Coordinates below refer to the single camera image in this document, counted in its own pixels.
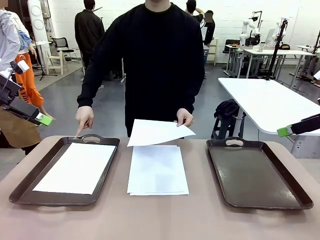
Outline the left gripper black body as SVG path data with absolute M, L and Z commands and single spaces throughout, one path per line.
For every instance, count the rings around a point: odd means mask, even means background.
M 26 102 L 18 97 L 14 98 L 12 101 L 2 103 L 4 110 L 9 111 L 17 116 L 25 117 L 26 113 L 24 112 Z

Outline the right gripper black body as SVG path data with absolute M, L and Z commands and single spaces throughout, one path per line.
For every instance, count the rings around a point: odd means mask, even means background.
M 309 131 L 315 131 L 320 129 L 320 115 L 314 115 L 309 117 L 307 120 L 307 127 Z

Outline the person's right hand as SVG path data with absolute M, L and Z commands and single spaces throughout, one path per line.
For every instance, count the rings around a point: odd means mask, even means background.
M 90 106 L 81 106 L 78 108 L 75 119 L 78 121 L 79 126 L 76 131 L 76 137 L 80 136 L 81 131 L 89 128 L 91 129 L 94 121 L 94 112 Z

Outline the person's left hand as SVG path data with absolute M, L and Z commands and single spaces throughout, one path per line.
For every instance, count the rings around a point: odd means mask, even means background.
M 185 108 L 180 108 L 177 111 L 177 126 L 186 126 L 186 127 L 190 127 L 193 123 L 194 123 L 194 117 L 193 115 L 186 110 Z

